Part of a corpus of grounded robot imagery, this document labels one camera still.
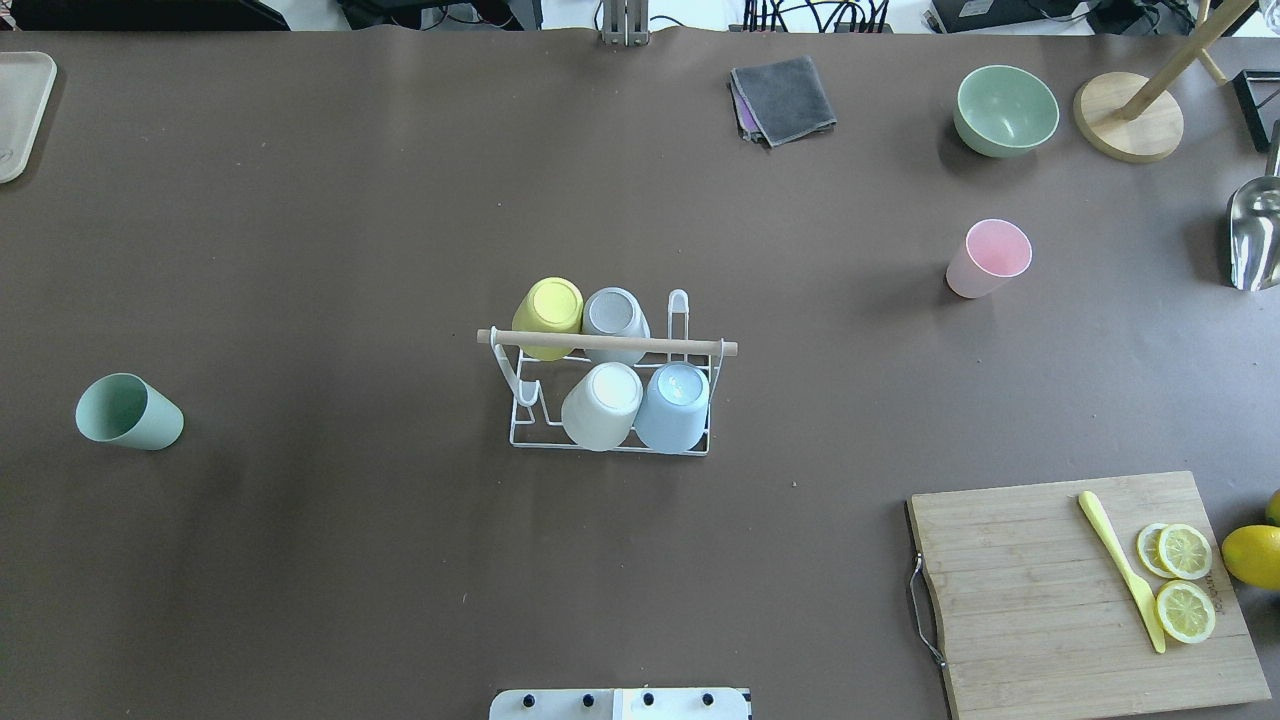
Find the yellow lemon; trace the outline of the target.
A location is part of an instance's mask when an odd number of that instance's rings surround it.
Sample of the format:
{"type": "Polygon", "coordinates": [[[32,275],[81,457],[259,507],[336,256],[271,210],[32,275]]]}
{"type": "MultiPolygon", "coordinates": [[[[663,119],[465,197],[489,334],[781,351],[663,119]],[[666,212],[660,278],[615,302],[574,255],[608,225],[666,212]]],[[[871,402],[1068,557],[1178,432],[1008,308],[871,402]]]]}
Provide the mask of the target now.
{"type": "Polygon", "coordinates": [[[1220,553],[1228,571],[1238,580],[1279,592],[1279,528],[1248,525],[1231,532],[1220,553]]]}
{"type": "Polygon", "coordinates": [[[1267,524],[1280,527],[1280,491],[1275,491],[1265,507],[1267,524]]]}

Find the lemon slice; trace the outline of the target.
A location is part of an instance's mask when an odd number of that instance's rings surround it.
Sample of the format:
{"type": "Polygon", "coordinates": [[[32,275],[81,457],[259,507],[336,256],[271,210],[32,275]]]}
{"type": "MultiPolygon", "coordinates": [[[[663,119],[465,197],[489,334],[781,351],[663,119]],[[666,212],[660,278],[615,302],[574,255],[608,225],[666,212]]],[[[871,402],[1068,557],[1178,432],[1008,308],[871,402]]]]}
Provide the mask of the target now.
{"type": "Polygon", "coordinates": [[[1144,568],[1165,579],[1199,580],[1212,569],[1210,542],[1188,524],[1152,523],[1139,530],[1135,550],[1144,568]]]}
{"type": "Polygon", "coordinates": [[[1213,634],[1217,616],[1213,602],[1194,582],[1167,582],[1155,600],[1157,619],[1175,641],[1198,644],[1213,634]]]}

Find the pink cup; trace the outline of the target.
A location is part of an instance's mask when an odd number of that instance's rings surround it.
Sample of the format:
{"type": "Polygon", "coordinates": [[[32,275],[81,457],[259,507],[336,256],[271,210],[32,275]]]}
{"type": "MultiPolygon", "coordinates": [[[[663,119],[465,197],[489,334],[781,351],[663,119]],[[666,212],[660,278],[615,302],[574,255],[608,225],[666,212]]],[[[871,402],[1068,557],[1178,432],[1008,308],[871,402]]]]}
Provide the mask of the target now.
{"type": "Polygon", "coordinates": [[[984,297],[1032,264],[1033,246],[1011,222],[984,219],[966,233],[945,273],[947,286],[964,299],[984,297]]]}

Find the purple cloth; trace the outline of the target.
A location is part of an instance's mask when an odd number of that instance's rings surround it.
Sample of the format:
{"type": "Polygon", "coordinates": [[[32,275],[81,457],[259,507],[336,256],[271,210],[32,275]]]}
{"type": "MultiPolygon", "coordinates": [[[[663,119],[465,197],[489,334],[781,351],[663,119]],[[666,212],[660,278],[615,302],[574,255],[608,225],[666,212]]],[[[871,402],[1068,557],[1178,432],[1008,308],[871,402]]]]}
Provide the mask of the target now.
{"type": "Polygon", "coordinates": [[[728,82],[728,88],[733,100],[733,110],[740,136],[748,142],[758,143],[763,141],[763,133],[758,127],[755,117],[732,79],[728,82]]]}

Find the yellow plastic knife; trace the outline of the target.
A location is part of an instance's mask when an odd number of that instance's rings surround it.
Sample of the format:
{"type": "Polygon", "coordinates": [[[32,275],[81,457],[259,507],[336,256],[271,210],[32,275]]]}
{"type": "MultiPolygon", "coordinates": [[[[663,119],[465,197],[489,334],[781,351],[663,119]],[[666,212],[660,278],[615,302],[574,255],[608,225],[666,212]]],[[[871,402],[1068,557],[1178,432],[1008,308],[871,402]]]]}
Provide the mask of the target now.
{"type": "Polygon", "coordinates": [[[1143,577],[1139,577],[1130,565],[1098,496],[1087,489],[1079,493],[1078,503],[1129,591],[1153,651],[1156,653],[1165,653],[1167,650],[1167,634],[1158,620],[1156,597],[1149,583],[1143,577]]]}

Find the yellow cup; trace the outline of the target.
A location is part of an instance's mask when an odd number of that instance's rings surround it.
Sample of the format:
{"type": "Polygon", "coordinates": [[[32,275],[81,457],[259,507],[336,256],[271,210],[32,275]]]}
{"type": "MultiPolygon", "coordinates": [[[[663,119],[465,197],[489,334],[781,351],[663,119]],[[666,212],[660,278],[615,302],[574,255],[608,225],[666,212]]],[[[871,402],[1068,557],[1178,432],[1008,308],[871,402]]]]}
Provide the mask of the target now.
{"type": "Polygon", "coordinates": [[[582,309],[582,295],[575,283],[561,277],[547,277],[536,282],[518,305],[512,329],[579,334],[582,309]]]}

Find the metal scoop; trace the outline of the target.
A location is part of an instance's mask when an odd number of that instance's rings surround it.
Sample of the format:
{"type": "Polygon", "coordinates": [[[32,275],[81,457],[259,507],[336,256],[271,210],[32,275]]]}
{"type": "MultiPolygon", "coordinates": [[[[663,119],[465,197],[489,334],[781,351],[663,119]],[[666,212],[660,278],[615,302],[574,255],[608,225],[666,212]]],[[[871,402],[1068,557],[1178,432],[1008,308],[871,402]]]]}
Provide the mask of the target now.
{"type": "Polygon", "coordinates": [[[1243,291],[1279,283],[1279,123],[1266,172],[1238,188],[1229,204],[1230,281],[1243,291]]]}

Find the light blue cup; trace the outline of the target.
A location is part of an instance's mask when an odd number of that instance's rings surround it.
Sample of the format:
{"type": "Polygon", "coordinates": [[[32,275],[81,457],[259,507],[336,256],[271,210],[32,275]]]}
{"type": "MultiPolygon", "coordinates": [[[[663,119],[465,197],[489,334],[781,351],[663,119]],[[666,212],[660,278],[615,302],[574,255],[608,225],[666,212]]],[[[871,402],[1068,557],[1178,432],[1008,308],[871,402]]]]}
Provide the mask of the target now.
{"type": "Polygon", "coordinates": [[[690,363],[667,363],[650,377],[635,416],[639,439],[660,454],[694,448],[704,434],[710,387],[690,363]]]}

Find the aluminium frame post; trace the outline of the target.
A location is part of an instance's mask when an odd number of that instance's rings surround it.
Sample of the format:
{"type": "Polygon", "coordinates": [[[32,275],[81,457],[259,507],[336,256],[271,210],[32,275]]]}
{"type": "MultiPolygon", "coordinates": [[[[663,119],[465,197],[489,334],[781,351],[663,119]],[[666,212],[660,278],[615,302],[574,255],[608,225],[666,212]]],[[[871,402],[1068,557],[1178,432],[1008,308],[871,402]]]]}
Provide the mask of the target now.
{"type": "Polygon", "coordinates": [[[645,46],[650,41],[648,0],[602,1],[600,37],[607,46],[645,46]]]}

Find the cream tray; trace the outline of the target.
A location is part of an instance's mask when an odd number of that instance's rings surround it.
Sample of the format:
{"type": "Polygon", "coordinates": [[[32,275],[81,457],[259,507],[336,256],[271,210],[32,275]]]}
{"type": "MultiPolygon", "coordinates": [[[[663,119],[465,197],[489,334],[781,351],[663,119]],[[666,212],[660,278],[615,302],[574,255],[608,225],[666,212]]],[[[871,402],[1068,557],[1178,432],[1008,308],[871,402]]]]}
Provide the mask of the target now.
{"type": "Polygon", "coordinates": [[[1,53],[1,183],[20,176],[44,119],[58,64],[46,53],[1,53]]]}

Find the wooden cutting board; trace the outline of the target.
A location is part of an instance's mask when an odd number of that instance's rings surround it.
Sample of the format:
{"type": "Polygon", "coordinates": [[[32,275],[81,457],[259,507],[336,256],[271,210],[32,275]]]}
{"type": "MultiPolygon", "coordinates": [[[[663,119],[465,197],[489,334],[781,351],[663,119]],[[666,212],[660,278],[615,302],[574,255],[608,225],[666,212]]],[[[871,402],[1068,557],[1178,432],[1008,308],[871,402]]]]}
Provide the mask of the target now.
{"type": "Polygon", "coordinates": [[[1199,582],[1216,628],[1155,652],[1078,498],[1097,495],[1135,571],[1153,523],[1213,530],[1189,471],[914,495],[909,515],[931,592],[955,719],[1092,719],[1271,697],[1221,565],[1199,582]]]}

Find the grey cloth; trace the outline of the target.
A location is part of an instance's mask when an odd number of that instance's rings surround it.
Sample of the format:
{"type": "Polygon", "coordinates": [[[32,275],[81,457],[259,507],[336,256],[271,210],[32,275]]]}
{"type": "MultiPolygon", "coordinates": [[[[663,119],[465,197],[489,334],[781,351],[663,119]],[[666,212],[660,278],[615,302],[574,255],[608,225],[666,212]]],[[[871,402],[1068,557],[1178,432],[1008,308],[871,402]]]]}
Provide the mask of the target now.
{"type": "Polygon", "coordinates": [[[758,143],[776,149],[831,129],[837,122],[809,55],[759,67],[735,67],[731,79],[763,133],[758,143]]]}

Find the mint green cup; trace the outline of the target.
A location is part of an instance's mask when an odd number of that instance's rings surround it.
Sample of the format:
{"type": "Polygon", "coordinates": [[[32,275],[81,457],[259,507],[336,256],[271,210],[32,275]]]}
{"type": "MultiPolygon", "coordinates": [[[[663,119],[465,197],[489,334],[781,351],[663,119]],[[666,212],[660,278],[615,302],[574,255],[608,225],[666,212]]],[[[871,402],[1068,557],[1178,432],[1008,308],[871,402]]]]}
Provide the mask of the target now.
{"type": "Polygon", "coordinates": [[[173,445],[184,429],[183,413],[137,375],[97,379],[76,406],[79,433],[95,442],[155,451],[173,445]]]}

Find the cream white cup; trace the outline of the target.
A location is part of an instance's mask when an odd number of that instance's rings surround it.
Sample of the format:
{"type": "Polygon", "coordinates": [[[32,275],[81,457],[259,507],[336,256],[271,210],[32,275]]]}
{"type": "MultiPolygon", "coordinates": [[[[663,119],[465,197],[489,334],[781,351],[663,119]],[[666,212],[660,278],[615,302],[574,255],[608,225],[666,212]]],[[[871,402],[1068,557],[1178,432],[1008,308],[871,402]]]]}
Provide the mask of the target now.
{"type": "Polygon", "coordinates": [[[576,445],[609,451],[627,438],[641,401],[637,373],[621,363],[603,363],[570,391],[561,420],[576,445]]]}

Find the grey cup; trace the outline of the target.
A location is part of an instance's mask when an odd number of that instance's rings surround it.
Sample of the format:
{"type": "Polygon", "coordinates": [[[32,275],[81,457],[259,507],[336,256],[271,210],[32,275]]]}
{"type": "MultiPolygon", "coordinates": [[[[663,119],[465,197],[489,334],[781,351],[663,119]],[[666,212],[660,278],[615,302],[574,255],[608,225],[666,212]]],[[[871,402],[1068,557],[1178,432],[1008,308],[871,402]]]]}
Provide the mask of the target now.
{"type": "MultiPolygon", "coordinates": [[[[627,290],[605,287],[593,293],[584,304],[584,334],[649,338],[650,328],[639,301],[627,290]]],[[[586,348],[585,356],[593,363],[622,363],[636,365],[644,359],[643,351],[586,348]]]]}

